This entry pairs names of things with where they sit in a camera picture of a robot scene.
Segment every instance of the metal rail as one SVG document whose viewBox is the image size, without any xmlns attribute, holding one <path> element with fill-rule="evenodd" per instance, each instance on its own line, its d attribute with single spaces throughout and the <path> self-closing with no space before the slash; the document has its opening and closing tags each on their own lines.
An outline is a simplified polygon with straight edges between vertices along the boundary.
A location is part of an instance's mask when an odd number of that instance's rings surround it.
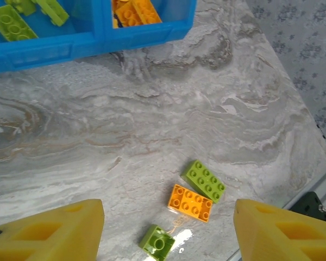
<svg viewBox="0 0 326 261">
<path fill-rule="evenodd" d="M 289 203 L 283 208 L 290 209 L 305 193 L 314 191 L 321 203 L 326 207 L 326 168 L 311 182 L 309 182 Z M 237 250 L 227 261 L 242 261 L 240 250 Z"/>
</svg>

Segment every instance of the lego duplo brick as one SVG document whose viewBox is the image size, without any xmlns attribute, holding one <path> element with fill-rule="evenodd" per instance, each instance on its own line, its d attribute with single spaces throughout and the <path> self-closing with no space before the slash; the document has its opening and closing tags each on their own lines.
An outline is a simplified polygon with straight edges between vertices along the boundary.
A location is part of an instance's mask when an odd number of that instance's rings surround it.
<svg viewBox="0 0 326 261">
<path fill-rule="evenodd" d="M 37 38 L 34 31 L 10 5 L 0 7 L 0 33 L 9 42 Z"/>
<path fill-rule="evenodd" d="M 32 0 L 41 7 L 43 14 L 51 18 L 55 26 L 62 26 L 69 18 L 69 14 L 56 0 Z"/>
<path fill-rule="evenodd" d="M 136 11 L 132 1 L 118 8 L 115 14 L 123 27 L 143 25 L 143 17 Z"/>
<path fill-rule="evenodd" d="M 18 13 L 25 16 L 36 12 L 36 6 L 31 0 L 5 0 L 6 4 L 12 5 Z"/>
<path fill-rule="evenodd" d="M 118 8 L 124 6 L 129 0 L 112 0 L 112 10 L 115 11 Z"/>
<path fill-rule="evenodd" d="M 161 23 L 162 20 L 150 0 L 132 0 L 137 13 L 141 15 L 143 24 Z"/>
<path fill-rule="evenodd" d="M 175 185 L 168 207 L 203 222 L 209 221 L 212 201 L 187 188 Z"/>
<path fill-rule="evenodd" d="M 157 261 L 164 261 L 175 239 L 157 225 L 151 225 L 139 247 Z"/>
<path fill-rule="evenodd" d="M 199 160 L 193 161 L 181 177 L 196 192 L 217 203 L 225 191 L 225 185 L 215 177 Z"/>
</svg>

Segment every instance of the small green duplo brick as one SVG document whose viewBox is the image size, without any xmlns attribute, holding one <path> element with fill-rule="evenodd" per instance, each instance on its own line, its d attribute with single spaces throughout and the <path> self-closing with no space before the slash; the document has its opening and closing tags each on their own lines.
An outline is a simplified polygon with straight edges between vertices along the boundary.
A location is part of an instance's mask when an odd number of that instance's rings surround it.
<svg viewBox="0 0 326 261">
<path fill-rule="evenodd" d="M 0 33 L 9 42 L 38 38 L 10 5 L 0 7 Z"/>
<path fill-rule="evenodd" d="M 36 6 L 31 0 L 5 0 L 5 3 L 12 5 L 18 13 L 23 13 L 25 16 L 36 12 Z"/>
<path fill-rule="evenodd" d="M 225 190 L 225 185 L 216 178 L 199 160 L 193 161 L 181 174 L 186 181 L 199 194 L 217 203 Z"/>
<path fill-rule="evenodd" d="M 51 18 L 55 26 L 62 26 L 69 18 L 69 14 L 56 0 L 32 0 L 41 7 L 41 12 Z"/>
<path fill-rule="evenodd" d="M 157 225 L 151 225 L 139 247 L 158 261 L 164 261 L 175 243 L 167 232 Z"/>
</svg>

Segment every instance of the black bracket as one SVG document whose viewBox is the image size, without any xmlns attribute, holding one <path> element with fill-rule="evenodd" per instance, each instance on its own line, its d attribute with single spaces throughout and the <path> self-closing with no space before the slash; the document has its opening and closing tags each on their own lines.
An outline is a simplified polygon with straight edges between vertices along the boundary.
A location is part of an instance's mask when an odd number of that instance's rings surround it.
<svg viewBox="0 0 326 261">
<path fill-rule="evenodd" d="M 307 192 L 289 210 L 326 221 L 326 209 L 313 191 Z"/>
</svg>

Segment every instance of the lego brick in bin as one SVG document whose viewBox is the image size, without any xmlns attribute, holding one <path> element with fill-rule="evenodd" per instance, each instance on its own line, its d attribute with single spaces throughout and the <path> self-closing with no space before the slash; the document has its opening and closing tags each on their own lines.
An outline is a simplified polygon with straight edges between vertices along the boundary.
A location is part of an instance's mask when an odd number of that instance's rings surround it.
<svg viewBox="0 0 326 261">
<path fill-rule="evenodd" d="M 121 6 L 115 11 L 118 19 L 120 20 L 123 27 L 127 26 L 140 26 L 143 24 L 142 16 L 134 7 L 133 1 Z"/>
<path fill-rule="evenodd" d="M 62 26 L 69 18 L 69 14 L 61 7 L 57 0 L 32 0 L 41 7 L 42 13 L 51 18 L 55 26 Z"/>
<path fill-rule="evenodd" d="M 9 42 L 37 38 L 33 30 L 10 5 L 0 7 L 0 33 Z"/>
<path fill-rule="evenodd" d="M 112 10 L 115 11 L 128 2 L 129 0 L 112 0 Z"/>
<path fill-rule="evenodd" d="M 143 24 L 161 23 L 155 7 L 150 0 L 132 0 L 136 11 L 141 14 Z"/>
<path fill-rule="evenodd" d="M 5 0 L 5 3 L 12 5 L 18 13 L 25 16 L 36 12 L 36 6 L 31 0 Z"/>
</svg>

